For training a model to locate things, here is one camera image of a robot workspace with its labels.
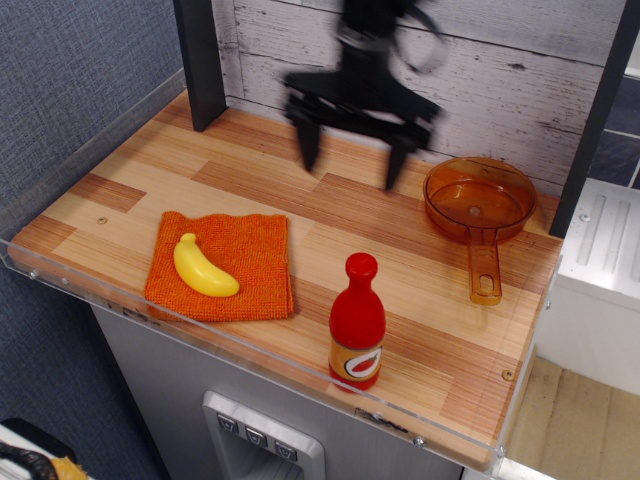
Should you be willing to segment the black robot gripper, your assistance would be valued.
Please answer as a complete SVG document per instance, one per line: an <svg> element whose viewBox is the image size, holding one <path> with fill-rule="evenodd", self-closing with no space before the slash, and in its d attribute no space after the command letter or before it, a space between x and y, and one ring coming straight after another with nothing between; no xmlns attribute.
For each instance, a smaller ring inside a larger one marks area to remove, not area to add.
<svg viewBox="0 0 640 480"><path fill-rule="evenodd" d="M429 147L429 124L440 107L404 86L390 70L398 20L403 17L416 19L442 38L415 1L344 1L336 25L338 68L285 75L290 89L286 115L297 130L307 171L317 161L323 125L391 144L386 191L394 187L410 150Z"/></svg>

